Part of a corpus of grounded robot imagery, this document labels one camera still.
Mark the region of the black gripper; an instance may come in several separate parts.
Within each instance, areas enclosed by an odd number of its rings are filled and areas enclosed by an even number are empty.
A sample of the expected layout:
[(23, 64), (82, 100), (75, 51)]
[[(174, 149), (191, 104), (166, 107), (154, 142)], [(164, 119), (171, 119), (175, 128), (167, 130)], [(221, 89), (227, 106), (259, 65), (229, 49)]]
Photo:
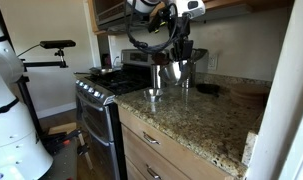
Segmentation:
[(174, 61), (187, 60), (192, 53), (193, 41), (188, 39), (190, 34), (190, 17), (183, 14), (172, 25), (170, 33), (173, 34), (173, 47), (171, 53)]

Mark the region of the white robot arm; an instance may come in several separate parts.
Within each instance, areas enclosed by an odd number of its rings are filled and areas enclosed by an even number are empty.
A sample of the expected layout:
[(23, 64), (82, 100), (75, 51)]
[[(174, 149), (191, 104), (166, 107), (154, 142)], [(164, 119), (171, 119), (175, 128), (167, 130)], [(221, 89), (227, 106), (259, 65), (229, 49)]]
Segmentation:
[[(160, 26), (167, 25), (169, 39), (161, 44), (149, 46), (136, 40), (131, 34), (133, 15), (150, 16), (157, 5), (164, 6), (157, 10), (148, 26), (149, 32), (156, 32)], [(188, 39), (190, 20), (204, 15), (205, 4), (202, 0), (124, 0), (124, 21), (129, 41), (134, 47), (146, 54), (156, 54), (173, 45), (175, 61), (187, 60), (192, 53), (193, 41)]]

